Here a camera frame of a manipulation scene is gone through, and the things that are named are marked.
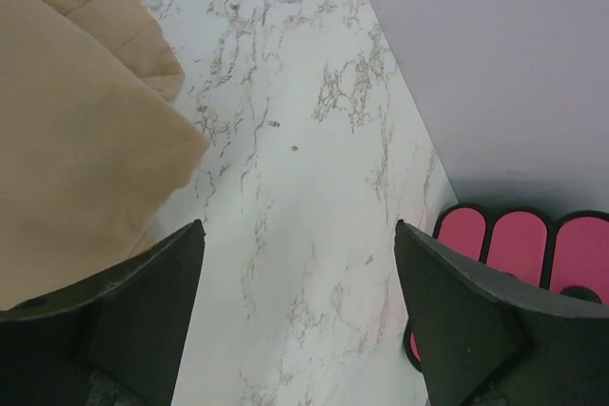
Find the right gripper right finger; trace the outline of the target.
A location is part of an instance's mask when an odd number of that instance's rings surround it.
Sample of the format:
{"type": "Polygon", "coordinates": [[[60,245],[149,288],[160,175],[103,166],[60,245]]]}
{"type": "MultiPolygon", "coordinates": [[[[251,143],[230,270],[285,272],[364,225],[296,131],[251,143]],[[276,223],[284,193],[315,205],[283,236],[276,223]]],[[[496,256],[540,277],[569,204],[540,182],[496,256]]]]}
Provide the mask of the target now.
{"type": "Polygon", "coordinates": [[[607,404],[607,306],[526,284],[403,221],[394,253],[431,404],[607,404]]]}

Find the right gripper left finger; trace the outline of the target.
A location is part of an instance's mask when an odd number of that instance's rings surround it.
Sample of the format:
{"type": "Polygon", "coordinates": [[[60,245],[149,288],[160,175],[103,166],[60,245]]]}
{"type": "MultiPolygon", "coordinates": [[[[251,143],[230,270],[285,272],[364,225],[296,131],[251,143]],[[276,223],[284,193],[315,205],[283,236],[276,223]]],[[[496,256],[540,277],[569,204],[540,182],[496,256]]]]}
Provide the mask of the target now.
{"type": "Polygon", "coordinates": [[[139,256],[2,312],[2,404],[170,404],[204,252],[194,221],[139,256]]]}

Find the tan beige t-shirt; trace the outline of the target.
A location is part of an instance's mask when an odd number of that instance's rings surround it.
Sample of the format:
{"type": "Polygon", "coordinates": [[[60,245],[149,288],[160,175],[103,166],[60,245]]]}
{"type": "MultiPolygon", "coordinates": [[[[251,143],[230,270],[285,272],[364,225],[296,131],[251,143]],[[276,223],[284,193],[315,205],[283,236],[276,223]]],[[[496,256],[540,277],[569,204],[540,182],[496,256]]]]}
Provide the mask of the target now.
{"type": "Polygon", "coordinates": [[[148,249],[205,154],[140,0],[1,0],[1,306],[148,249]]]}

